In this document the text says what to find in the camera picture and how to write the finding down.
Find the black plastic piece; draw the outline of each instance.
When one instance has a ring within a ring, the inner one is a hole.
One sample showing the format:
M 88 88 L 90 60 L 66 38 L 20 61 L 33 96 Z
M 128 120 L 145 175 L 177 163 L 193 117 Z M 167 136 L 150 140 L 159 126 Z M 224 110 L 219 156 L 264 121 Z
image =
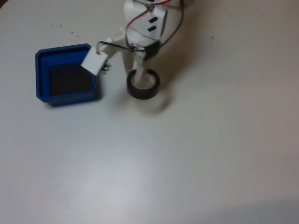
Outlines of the black plastic piece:
M 158 17 L 155 16 L 154 18 L 151 18 L 151 19 L 149 20 L 149 22 L 150 22 L 150 23 L 153 23 L 153 22 L 156 22 L 157 20 L 158 20 Z
M 157 41 L 157 42 L 154 42 L 153 44 L 147 46 L 147 47 L 144 47 L 144 50 L 145 50 L 145 53 L 146 53 L 146 57 L 145 57 L 145 61 L 154 57 L 160 50 L 161 48 L 161 42 L 160 41 Z
M 157 29 L 157 27 L 156 26 L 152 26 L 152 27 L 148 28 L 148 31 L 151 32 L 151 31 L 154 31 L 155 29 Z
M 132 84 L 132 77 L 136 74 L 136 69 L 129 72 L 127 78 L 127 90 L 132 97 L 145 100 L 153 98 L 159 92 L 161 83 L 159 75 L 152 69 L 148 69 L 147 73 L 155 77 L 155 84 L 149 89 L 138 89 Z

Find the black rubber ring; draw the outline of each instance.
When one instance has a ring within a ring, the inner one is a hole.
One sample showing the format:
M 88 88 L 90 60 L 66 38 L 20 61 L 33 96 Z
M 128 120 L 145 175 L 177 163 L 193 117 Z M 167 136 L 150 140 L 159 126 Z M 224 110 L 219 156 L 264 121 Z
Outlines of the black rubber ring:
M 160 87 L 160 77 L 159 75 L 152 69 L 148 69 L 148 74 L 151 74 L 155 77 L 156 82 L 153 87 L 149 89 L 138 89 L 132 84 L 132 77 L 136 74 L 136 69 L 129 72 L 127 77 L 127 90 L 128 93 L 136 98 L 136 99 L 150 99 L 153 98 L 159 92 Z

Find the electrical cable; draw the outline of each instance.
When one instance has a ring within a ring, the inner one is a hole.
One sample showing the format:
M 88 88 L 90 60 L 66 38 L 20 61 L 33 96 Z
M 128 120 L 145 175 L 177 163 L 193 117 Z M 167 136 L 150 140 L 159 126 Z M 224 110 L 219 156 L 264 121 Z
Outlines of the electrical cable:
M 159 3 L 156 3 L 155 5 L 162 5 L 162 4 L 165 4 L 167 2 L 169 2 L 170 0 L 165 0 L 165 1 L 162 1 L 162 2 L 159 2 Z M 181 9 L 182 9 L 182 12 L 181 12 L 181 19 L 180 19 L 180 22 L 177 26 L 177 28 L 174 30 L 174 32 L 167 38 L 167 40 L 161 44 L 160 48 L 163 47 L 165 44 L 167 44 L 173 37 L 174 35 L 178 32 L 178 30 L 181 28 L 182 24 L 183 24 L 183 21 L 184 21 L 184 16 L 185 16 L 185 4 L 184 4 L 184 0 L 180 0 L 180 3 L 181 3 Z M 129 43 L 128 43 L 128 39 L 127 39 L 127 29 L 132 25 L 133 22 L 135 22 L 136 20 L 138 20 L 139 18 L 141 18 L 142 16 L 144 16 L 147 12 L 149 12 L 150 9 L 147 9 L 146 11 L 144 11 L 143 13 L 141 13 L 140 15 L 138 15 L 137 17 L 135 17 L 126 27 L 126 44 L 129 46 Z M 121 49 L 124 49 L 124 50 L 128 50 L 128 51 L 131 51 L 131 52 L 145 52 L 145 49 L 136 49 L 135 46 L 132 46 L 132 48 L 130 47 L 124 47 L 124 46 L 121 46 L 119 44 L 115 44 L 115 43 L 109 43 L 109 42 L 105 42 L 105 41 L 100 41 L 98 42 L 97 44 L 97 53 L 99 53 L 99 45 L 100 44 L 106 44 L 106 45 L 110 45 L 110 46 L 114 46 L 114 47 L 117 47 L 117 48 L 121 48 Z
M 177 28 L 174 30 L 174 32 L 167 38 L 167 40 L 161 44 L 161 47 L 163 47 L 165 44 L 168 43 L 168 41 L 171 40 L 171 38 L 173 38 L 173 36 L 178 32 L 178 30 L 181 28 L 183 21 L 184 21 L 184 16 L 185 16 L 185 4 L 184 4 L 184 0 L 180 0 L 181 3 L 181 9 L 182 9 L 182 14 L 181 14 L 181 19 L 179 21 L 179 24 L 177 26 Z
M 132 49 L 132 48 L 126 48 L 126 47 L 121 46 L 121 45 L 116 44 L 116 43 L 109 43 L 109 42 L 106 42 L 106 41 L 100 41 L 100 42 L 98 42 L 98 44 L 97 44 L 97 53 L 99 53 L 99 45 L 100 45 L 100 44 L 110 45 L 110 46 L 113 46 L 113 47 L 117 47 L 117 48 L 121 48 L 121 49 L 124 49 L 124 50 L 131 51 L 131 52 L 145 52 L 144 49 Z
M 136 16 L 135 18 L 133 18 L 127 25 L 126 30 L 125 30 L 125 39 L 126 39 L 126 44 L 128 48 L 135 48 L 135 46 L 130 46 L 129 42 L 128 42 L 128 36 L 127 36 L 127 31 L 129 29 L 129 27 L 138 19 L 140 19 L 141 17 L 143 17 L 146 13 L 148 13 L 150 11 L 150 8 L 148 8 L 147 10 L 145 10 L 143 13 L 141 13 L 140 15 Z

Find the red wire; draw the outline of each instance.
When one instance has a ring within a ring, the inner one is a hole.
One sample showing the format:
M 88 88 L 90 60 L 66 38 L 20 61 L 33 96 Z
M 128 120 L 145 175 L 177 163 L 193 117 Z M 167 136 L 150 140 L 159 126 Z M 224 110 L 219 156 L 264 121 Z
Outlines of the red wire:
M 153 4 L 154 5 L 163 5 L 163 4 L 166 4 L 166 3 L 168 3 L 168 2 L 170 2 L 170 0 L 164 0 L 164 1 L 161 1 L 161 2 L 158 2 L 158 3 L 154 3 L 153 2 Z M 134 19 L 132 19 L 132 21 L 131 22 L 129 22 L 128 23 L 128 25 L 127 25 L 127 27 L 126 27 L 126 30 L 125 30 L 125 32 L 126 32 L 126 44 L 127 44 L 127 46 L 129 47 L 129 48 L 135 48 L 135 46 L 132 46 L 132 45 L 130 45 L 129 44 L 129 42 L 128 42 L 128 36 L 127 36 L 127 31 L 128 31 L 128 29 L 129 29 L 129 27 L 136 21 L 136 20 L 138 20 L 138 19 L 140 19 L 141 17 L 143 17 L 146 13 L 148 13 L 150 11 L 150 9 L 148 8 L 147 10 L 145 10 L 143 13 L 141 13 L 140 15 L 138 15 L 138 16 L 136 16 Z
M 168 3 L 168 2 L 170 2 L 170 0 L 164 0 L 164 1 L 161 1 L 161 2 L 159 2 L 159 3 L 154 3 L 155 5 L 163 5 L 163 4 L 166 4 L 166 3 Z
M 150 11 L 150 9 L 145 10 L 143 13 L 141 13 L 140 15 L 136 16 L 134 19 L 132 19 L 131 22 L 128 23 L 127 27 L 126 27 L 126 44 L 129 48 L 135 48 L 135 46 L 131 46 L 128 42 L 128 36 L 127 36 L 127 31 L 129 29 L 129 27 L 138 19 L 140 19 L 141 17 L 143 17 L 146 13 L 148 13 Z

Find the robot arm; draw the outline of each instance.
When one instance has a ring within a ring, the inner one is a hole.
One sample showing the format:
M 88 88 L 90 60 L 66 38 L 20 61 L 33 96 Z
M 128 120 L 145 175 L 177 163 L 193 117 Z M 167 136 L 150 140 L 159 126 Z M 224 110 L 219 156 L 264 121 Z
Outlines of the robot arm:
M 119 36 L 108 38 L 105 42 L 97 44 L 96 54 L 100 58 L 100 63 L 97 64 L 100 66 L 99 70 L 107 70 L 108 68 L 105 67 L 107 60 L 113 57 L 116 52 L 121 52 L 124 67 L 128 74 L 128 92 L 138 99 L 149 99 L 157 94 L 160 78 L 154 71 L 146 68 L 145 62 L 158 53 L 160 48 L 177 32 L 183 21 L 184 0 L 180 0 L 182 7 L 181 22 L 173 35 L 161 44 L 160 39 L 164 32 L 167 17 L 165 4 L 168 2 L 170 0 L 125 0 L 124 14 L 128 25 Z M 91 52 L 86 56 L 82 66 L 91 71 L 87 61 L 90 58 L 94 59 L 94 56 L 89 54 Z M 133 70 L 134 61 L 137 64 L 136 70 Z M 144 85 L 150 79 L 153 86 Z

